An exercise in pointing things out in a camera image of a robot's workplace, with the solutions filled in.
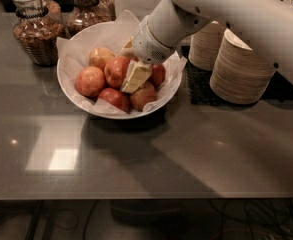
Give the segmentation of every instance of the red apple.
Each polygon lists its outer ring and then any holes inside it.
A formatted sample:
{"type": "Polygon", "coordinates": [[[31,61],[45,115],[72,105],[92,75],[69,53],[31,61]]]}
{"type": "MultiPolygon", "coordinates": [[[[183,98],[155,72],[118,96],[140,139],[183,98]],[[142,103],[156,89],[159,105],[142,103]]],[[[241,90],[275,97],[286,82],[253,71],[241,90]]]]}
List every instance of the red apple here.
{"type": "Polygon", "coordinates": [[[157,92],[154,85],[146,81],[137,91],[129,96],[131,106],[138,110],[143,111],[144,106],[157,100],[157,92]]]}
{"type": "Polygon", "coordinates": [[[105,88],[103,70],[98,67],[84,67],[76,77],[75,88],[83,96],[95,98],[105,88]]]}
{"type": "Polygon", "coordinates": [[[107,62],[115,58],[115,54],[108,48],[97,47],[89,53],[89,66],[95,66],[104,70],[107,62]]]}
{"type": "Polygon", "coordinates": [[[114,88],[109,87],[102,90],[98,95],[98,99],[103,99],[126,113],[129,111],[130,102],[128,96],[114,88]]]}
{"type": "Polygon", "coordinates": [[[160,86],[166,77],[166,69],[163,64],[153,64],[152,65],[152,74],[149,77],[149,81],[157,88],[160,86]]]}
{"type": "Polygon", "coordinates": [[[107,62],[104,74],[110,87],[119,89],[122,86],[129,63],[130,58],[124,56],[115,57],[107,62]]]}

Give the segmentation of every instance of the stack of cups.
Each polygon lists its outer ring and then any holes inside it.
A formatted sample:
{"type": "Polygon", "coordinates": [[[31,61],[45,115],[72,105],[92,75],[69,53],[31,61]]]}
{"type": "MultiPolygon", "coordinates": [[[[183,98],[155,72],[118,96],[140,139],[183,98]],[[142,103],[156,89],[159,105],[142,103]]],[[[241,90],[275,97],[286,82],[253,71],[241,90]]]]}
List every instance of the stack of cups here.
{"type": "Polygon", "coordinates": [[[212,71],[225,27],[213,21],[191,36],[189,61],[197,68],[212,71]]]}
{"type": "Polygon", "coordinates": [[[275,69],[230,30],[226,30],[216,58],[210,87],[222,99],[241,105],[257,102],[275,69]]]}

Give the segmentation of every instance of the counter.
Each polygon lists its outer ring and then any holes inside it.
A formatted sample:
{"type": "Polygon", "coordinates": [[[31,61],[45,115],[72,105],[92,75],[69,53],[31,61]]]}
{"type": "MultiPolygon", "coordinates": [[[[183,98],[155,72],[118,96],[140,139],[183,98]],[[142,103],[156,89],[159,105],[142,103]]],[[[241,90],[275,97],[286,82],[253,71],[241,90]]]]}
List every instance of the counter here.
{"type": "Polygon", "coordinates": [[[293,197],[293,101],[192,105],[114,121],[79,110],[0,14],[0,200],[293,197]]]}

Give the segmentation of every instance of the fruit bowl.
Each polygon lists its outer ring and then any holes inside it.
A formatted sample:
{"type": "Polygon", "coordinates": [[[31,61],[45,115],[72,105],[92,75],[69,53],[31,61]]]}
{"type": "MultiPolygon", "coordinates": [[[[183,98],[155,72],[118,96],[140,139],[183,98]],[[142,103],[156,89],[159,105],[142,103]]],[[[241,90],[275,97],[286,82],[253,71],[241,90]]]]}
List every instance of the fruit bowl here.
{"type": "Polygon", "coordinates": [[[116,21],[105,22],[88,27],[70,40],[58,38],[59,60],[57,77],[65,95],[79,108],[89,114],[109,119],[133,119],[155,112],[163,107],[176,93],[182,79],[186,58],[177,52],[165,62],[166,79],[157,90],[158,100],[148,103],[143,111],[130,110],[129,113],[114,108],[107,102],[95,102],[80,95],[75,88],[79,71],[88,65],[89,52],[96,47],[106,47],[119,55],[127,40],[136,35],[139,20],[130,11],[123,11],[116,21]]]}

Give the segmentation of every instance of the robotic hand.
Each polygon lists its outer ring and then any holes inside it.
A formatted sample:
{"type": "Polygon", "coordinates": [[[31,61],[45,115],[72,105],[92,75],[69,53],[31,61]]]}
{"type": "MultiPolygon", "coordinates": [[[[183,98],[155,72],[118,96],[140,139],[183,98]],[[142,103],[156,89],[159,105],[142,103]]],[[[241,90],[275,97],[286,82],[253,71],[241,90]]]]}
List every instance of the robotic hand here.
{"type": "Polygon", "coordinates": [[[212,20],[225,25],[293,84],[293,5],[278,0],[162,0],[140,23],[131,49],[162,63],[212,20]]]}

